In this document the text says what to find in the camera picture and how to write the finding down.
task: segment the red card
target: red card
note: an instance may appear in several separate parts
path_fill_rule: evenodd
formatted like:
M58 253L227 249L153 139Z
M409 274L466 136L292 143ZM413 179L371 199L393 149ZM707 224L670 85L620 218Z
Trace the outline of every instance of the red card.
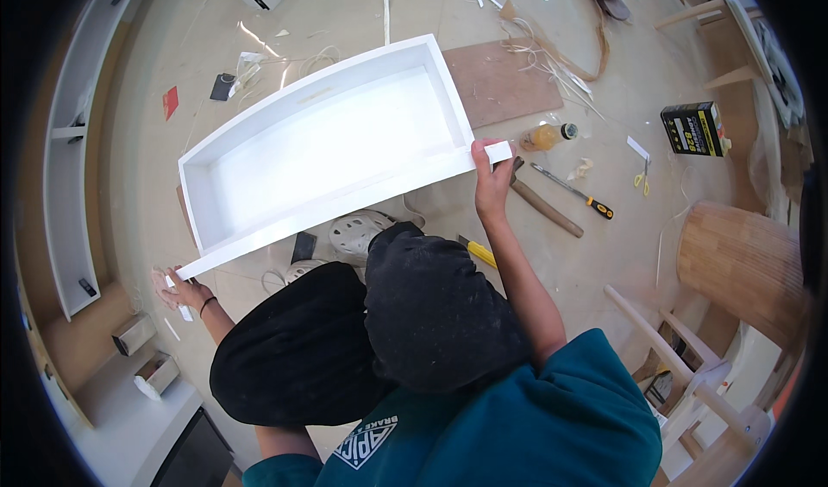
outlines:
M170 120L172 113L178 108L178 88L173 86L161 99L164 103L164 116Z

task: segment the hand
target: hand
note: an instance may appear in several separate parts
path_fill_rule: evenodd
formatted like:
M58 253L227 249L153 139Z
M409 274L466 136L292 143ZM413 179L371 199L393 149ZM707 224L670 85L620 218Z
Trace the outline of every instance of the hand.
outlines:
M509 191L509 181L512 179L512 163L515 159L515 148L512 147L512 157L509 160L494 164L489 170L489 154L486 146L502 141L501 138L484 138L475 140L471 144L471 157L477 166L477 190L474 192L474 206L483 223L506 219L506 193Z
M194 278L190 279L192 283L181 280L176 273L180 269L181 266L176 266L175 270L170 267L166 269L166 274L170 276L172 282L176 285L178 293L162 291L160 294L170 302L175 302L180 306L190 306L199 310L207 302L207 299L213 295L213 292L209 287L199 284Z

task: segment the white shelf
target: white shelf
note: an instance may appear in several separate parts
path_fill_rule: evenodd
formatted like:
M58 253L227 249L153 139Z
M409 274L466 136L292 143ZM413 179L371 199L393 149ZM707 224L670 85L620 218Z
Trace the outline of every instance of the white shelf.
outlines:
M115 5L112 1L91 0L84 9L60 69L49 112L43 161L44 221L51 271L68 320L100 297L86 225L86 127L72 123L81 106L84 123L88 122L104 58L131 0L120 0ZM85 279L96 294L88 295L78 283L80 279Z
M178 161L202 256L178 275L191 278L470 171L473 139L431 34L321 69L246 109ZM487 152L492 163L512 156L505 141Z

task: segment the yellow box cutter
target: yellow box cutter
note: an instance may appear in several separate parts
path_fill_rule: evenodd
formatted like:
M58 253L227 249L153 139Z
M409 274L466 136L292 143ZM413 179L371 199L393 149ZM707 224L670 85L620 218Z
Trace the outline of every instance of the yellow box cutter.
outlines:
M480 258L484 263L490 265L494 269L498 269L498 264L494 262L494 255L486 249L485 246L474 241L469 241L459 233L457 234L457 241L469 250L469 253Z
M586 200L586 204L587 204L587 206L591 206L591 207L595 210L595 212L598 212L599 214L601 214L601 216L602 216L604 219L606 219L606 220L611 220L611 219L613 219L613 215L614 215L614 214L613 214L613 211L612 211L612 210L610 210L610 209L607 207L607 205L605 205L605 204L601 204L601 203L599 203L599 202L595 201L595 198L594 198L594 197L592 197L591 195L586 195L586 194L584 194L583 192L581 192L581 191L579 191L579 190L577 190L577 189L572 188L572 187L570 186L570 184L568 184L568 183L564 182L561 178L559 178L559 177L555 176L553 173L551 173L550 171L547 171L546 169L544 169L543 167L541 167L541 166L537 165L536 163L532 163L532 164L529 164L529 165L531 165L532 167L534 167L536 171L540 172L541 174L543 174L544 176L546 176L547 178L549 178L549 179L550 179L550 180L552 180L553 182L555 182L555 183L557 183L558 185L560 185L560 186L562 186L563 188L565 188L567 191L572 192L574 195L577 195L577 196L579 196L580 198L585 199L585 200Z

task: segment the wrist band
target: wrist band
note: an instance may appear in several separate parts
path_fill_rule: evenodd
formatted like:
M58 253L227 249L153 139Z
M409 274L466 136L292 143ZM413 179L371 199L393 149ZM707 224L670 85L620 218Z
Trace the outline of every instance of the wrist band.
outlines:
M201 311L199 311L199 317L200 317L200 318L201 318L201 315L203 315L203 314L204 314L204 307L206 307L206 306L207 306L207 304L209 304L211 300L219 300L219 299L218 299L218 298L216 298L215 296L211 296L210 298L208 298L207 300L205 300L205 301L204 301L204 305L203 305L203 306L201 306Z

